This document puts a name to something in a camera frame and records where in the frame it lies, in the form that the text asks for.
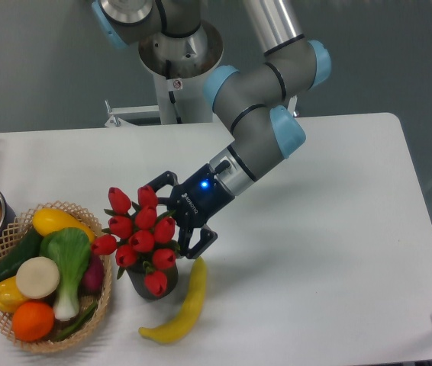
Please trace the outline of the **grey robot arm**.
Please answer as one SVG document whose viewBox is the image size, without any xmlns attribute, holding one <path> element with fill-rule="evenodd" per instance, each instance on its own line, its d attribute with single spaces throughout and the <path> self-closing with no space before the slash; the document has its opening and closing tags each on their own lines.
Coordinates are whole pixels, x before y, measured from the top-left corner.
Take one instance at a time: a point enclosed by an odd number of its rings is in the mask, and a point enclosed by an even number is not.
<svg viewBox="0 0 432 366">
<path fill-rule="evenodd" d="M 184 182 L 166 172 L 154 189 L 172 186 L 164 203 L 179 227 L 180 252 L 197 258 L 215 240 L 208 220 L 305 141 L 290 107 L 298 94 L 327 79 L 330 55 L 307 40 L 287 1 L 246 1 L 265 57 L 242 73 L 221 64 L 223 43 L 201 18 L 198 1 L 95 1 L 92 10 L 116 47 L 138 46 L 152 74 L 163 124 L 219 119 L 233 141 Z"/>
</svg>

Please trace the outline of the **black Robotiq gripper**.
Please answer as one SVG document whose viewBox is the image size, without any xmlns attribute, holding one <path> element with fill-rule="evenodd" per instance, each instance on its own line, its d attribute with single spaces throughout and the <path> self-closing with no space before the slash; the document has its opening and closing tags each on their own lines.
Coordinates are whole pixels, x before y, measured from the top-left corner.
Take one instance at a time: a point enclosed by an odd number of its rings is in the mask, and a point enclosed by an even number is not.
<svg viewBox="0 0 432 366">
<path fill-rule="evenodd" d="M 235 195 L 230 193 L 209 165 L 203 165 L 183 183 L 178 183 L 176 173 L 166 171 L 147 184 L 152 188 L 160 205 L 174 210 L 173 218 L 179 226 L 179 254 L 187 259 L 197 259 L 218 238 L 218 234 L 206 223 L 219 210 L 228 205 Z M 169 197 L 159 196 L 158 191 L 171 186 Z M 194 228 L 201 228 L 199 240 L 190 246 Z"/>
</svg>

